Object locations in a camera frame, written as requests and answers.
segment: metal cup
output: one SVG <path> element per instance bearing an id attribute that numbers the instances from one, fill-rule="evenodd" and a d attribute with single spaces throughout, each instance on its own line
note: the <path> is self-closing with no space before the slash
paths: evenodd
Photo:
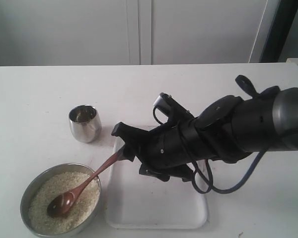
<path id="1" fill-rule="evenodd" d="M 90 143 L 101 133 L 101 122 L 95 107 L 81 105 L 73 108 L 69 114 L 70 128 L 74 138 L 80 142 Z"/>

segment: spoon handle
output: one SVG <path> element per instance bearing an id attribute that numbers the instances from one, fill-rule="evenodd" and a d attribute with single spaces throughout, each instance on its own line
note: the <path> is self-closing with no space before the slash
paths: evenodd
<path id="1" fill-rule="evenodd" d="M 121 149 L 119 149 L 115 154 L 113 154 L 112 156 L 110 156 L 105 162 L 104 164 L 102 164 L 98 170 L 96 170 L 94 173 L 91 174 L 91 176 L 85 181 L 83 182 L 79 188 L 83 191 L 83 189 L 97 176 L 99 175 L 101 172 L 103 172 L 105 169 L 107 169 L 108 167 L 110 167 L 113 163 L 115 163 L 119 157 L 122 155 L 122 151 L 123 151 L 124 147 L 122 147 Z"/>

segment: robotic arm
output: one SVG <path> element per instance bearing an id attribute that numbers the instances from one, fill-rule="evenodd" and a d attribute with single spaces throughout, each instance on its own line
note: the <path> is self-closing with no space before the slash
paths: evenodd
<path id="1" fill-rule="evenodd" d="M 120 122 L 114 127 L 112 135 L 126 143 L 124 158 L 133 161 L 137 156 L 142 163 L 141 175 L 161 181 L 179 177 L 191 181 L 199 193 L 231 193 L 245 184 L 266 151 L 298 150 L 298 88 L 281 91 L 273 86 L 258 93 L 245 76 L 239 75 L 235 81 L 252 99 L 225 96 L 196 118 L 171 96 L 161 93 L 153 109 L 160 126 L 146 131 Z M 168 117 L 166 123 L 156 118 L 156 109 Z M 236 186 L 225 190 L 214 187 L 209 160 L 233 164 L 253 152 L 259 153 Z M 198 160 L 205 160 L 208 178 L 199 169 Z M 209 186 L 206 191 L 196 185 L 196 174 Z"/>

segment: wooden spoon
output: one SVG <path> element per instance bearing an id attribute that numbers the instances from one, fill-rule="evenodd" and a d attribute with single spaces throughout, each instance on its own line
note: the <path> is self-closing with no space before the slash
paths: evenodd
<path id="1" fill-rule="evenodd" d="M 66 214 L 70 208 L 74 205 L 78 197 L 80 196 L 81 192 L 86 188 L 86 186 L 101 172 L 103 172 L 105 169 L 107 169 L 109 166 L 111 166 L 113 163 L 115 163 L 119 157 L 122 155 L 122 151 L 124 149 L 124 146 L 118 150 L 115 154 L 110 156 L 102 166 L 99 167 L 99 169 L 94 172 L 88 179 L 86 179 L 81 185 L 77 186 L 76 188 L 73 188 L 56 198 L 49 204 L 47 208 L 48 215 L 50 217 L 59 217 L 61 215 Z"/>

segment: cable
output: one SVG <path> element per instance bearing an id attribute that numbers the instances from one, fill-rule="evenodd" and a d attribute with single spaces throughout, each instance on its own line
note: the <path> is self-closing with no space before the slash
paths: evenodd
<path id="1" fill-rule="evenodd" d="M 244 177 L 233 187 L 229 188 L 229 189 L 219 189 L 217 187 L 215 187 L 213 185 L 213 174 L 209 165 L 209 160 L 206 159 L 205 164 L 206 164 L 206 168 L 207 168 L 207 172 L 208 172 L 208 177 L 209 179 L 207 179 L 205 177 L 205 175 L 202 173 L 202 171 L 200 170 L 197 162 L 191 157 L 191 154 L 189 153 L 187 147 L 186 147 L 186 143 L 185 143 L 185 138 L 183 137 L 181 131 L 180 131 L 180 123 L 177 124 L 177 131 L 181 140 L 181 144 L 182 147 L 185 151 L 185 153 L 187 154 L 187 156 L 190 158 L 191 163 L 193 164 L 195 170 L 193 172 L 193 177 L 192 177 L 192 185 L 195 188 L 195 190 L 198 193 L 201 194 L 205 194 L 208 193 L 210 190 L 213 190 L 217 193 L 220 194 L 228 194 L 228 193 L 232 193 L 237 191 L 238 189 L 240 189 L 246 182 L 247 180 L 250 178 L 250 176 L 252 175 L 252 173 L 254 172 L 256 166 L 258 165 L 259 161 L 263 158 L 264 154 L 269 150 L 269 148 L 279 139 L 284 138 L 286 136 L 289 135 L 293 135 L 298 133 L 298 128 L 296 129 L 291 129 L 289 131 L 286 131 L 285 133 L 283 133 L 282 135 L 278 135 L 274 138 L 272 138 L 265 146 L 263 146 L 263 148 L 260 150 L 260 152 L 257 154 L 257 156 L 255 157 L 254 161 L 252 162 L 252 164 L 250 165 L 249 169 L 247 170 L 247 172 L 245 173 Z M 200 177 L 204 180 L 204 182 L 209 186 L 208 189 L 206 191 L 202 191 L 200 188 L 198 188 L 196 181 L 195 181 L 195 175 L 196 173 L 198 173 L 200 175 Z"/>
<path id="2" fill-rule="evenodd" d="M 159 121 L 159 119 L 156 117 L 156 115 L 155 115 L 155 110 L 157 109 L 157 106 L 155 106 L 154 108 L 153 108 L 153 111 L 152 111 L 152 115 L 153 115 L 153 118 L 155 119 L 155 121 L 157 122 L 157 123 L 159 123 L 160 125 L 162 125 L 163 123 L 161 122 L 161 121 Z"/>

